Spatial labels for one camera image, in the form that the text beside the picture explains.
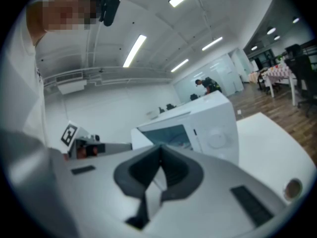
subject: desk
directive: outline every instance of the desk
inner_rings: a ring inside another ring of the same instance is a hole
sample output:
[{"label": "desk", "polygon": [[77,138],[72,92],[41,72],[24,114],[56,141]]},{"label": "desk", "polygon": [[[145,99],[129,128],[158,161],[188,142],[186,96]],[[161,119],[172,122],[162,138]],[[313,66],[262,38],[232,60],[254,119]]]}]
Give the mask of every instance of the desk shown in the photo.
[{"label": "desk", "polygon": [[296,99],[295,99],[295,86],[294,86],[294,81],[292,78],[292,71],[288,68],[286,65],[279,64],[276,67],[271,67],[268,69],[264,75],[264,80],[268,83],[269,88],[271,90],[271,96],[274,98],[274,91],[273,91],[273,86],[276,81],[281,80],[283,78],[288,78],[291,89],[292,89],[292,100],[293,100],[293,106],[296,105]]},{"label": "desk", "polygon": [[283,201],[285,184],[298,178],[303,194],[310,191],[317,169],[305,150],[271,119],[257,113],[237,121],[239,167],[267,185]]}]

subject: white shirt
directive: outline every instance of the white shirt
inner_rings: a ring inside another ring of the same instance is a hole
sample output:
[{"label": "white shirt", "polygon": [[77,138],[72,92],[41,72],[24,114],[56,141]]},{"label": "white shirt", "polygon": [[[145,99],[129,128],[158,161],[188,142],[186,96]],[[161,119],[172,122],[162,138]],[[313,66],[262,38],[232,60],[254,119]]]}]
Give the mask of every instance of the white shirt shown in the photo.
[{"label": "white shirt", "polygon": [[36,67],[25,10],[1,51],[0,127],[24,132],[48,144],[43,79]]}]

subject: round knob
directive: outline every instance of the round knob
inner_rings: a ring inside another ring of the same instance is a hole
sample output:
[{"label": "round knob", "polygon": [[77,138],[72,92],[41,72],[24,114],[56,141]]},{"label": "round knob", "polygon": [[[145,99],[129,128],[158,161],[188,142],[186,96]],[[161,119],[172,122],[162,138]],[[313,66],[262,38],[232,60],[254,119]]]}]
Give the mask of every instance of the round knob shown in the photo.
[{"label": "round knob", "polygon": [[209,132],[208,144],[212,148],[220,148],[226,144],[225,134],[220,129],[212,129]]}]

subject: black slot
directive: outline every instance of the black slot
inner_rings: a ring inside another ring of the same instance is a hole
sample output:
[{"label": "black slot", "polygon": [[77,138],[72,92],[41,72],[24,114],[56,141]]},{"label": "black slot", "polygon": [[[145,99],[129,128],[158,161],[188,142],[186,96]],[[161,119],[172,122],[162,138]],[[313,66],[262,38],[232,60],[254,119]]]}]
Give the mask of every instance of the black slot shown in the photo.
[{"label": "black slot", "polygon": [[256,227],[273,218],[273,214],[245,186],[239,186],[230,190]]},{"label": "black slot", "polygon": [[72,169],[71,172],[73,173],[73,175],[79,175],[85,172],[89,172],[92,170],[95,170],[96,168],[94,166],[86,166],[86,167],[82,167],[82,168],[77,168],[77,169]]}]

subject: ceiling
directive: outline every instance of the ceiling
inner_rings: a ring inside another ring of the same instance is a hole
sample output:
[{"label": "ceiling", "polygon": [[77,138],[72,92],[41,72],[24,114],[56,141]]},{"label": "ceiling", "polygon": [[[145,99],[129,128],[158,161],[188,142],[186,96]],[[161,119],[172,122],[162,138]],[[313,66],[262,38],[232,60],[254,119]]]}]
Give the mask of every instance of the ceiling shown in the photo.
[{"label": "ceiling", "polygon": [[[268,49],[274,43],[280,42],[294,26],[294,16],[301,17],[301,14],[291,0],[273,0],[257,31],[245,47],[245,53],[251,57]],[[267,34],[269,26],[276,28],[276,31],[270,35]],[[281,37],[277,41],[274,40],[276,35]]]},{"label": "ceiling", "polygon": [[[202,52],[220,36],[234,39],[245,27],[256,0],[185,0],[173,8],[169,0],[121,0],[110,27],[47,33],[37,45],[37,65],[44,78],[74,70],[111,72],[111,78],[171,79],[171,69]],[[147,36],[129,68],[122,68],[138,36]],[[221,46],[221,42],[206,53]]]}]

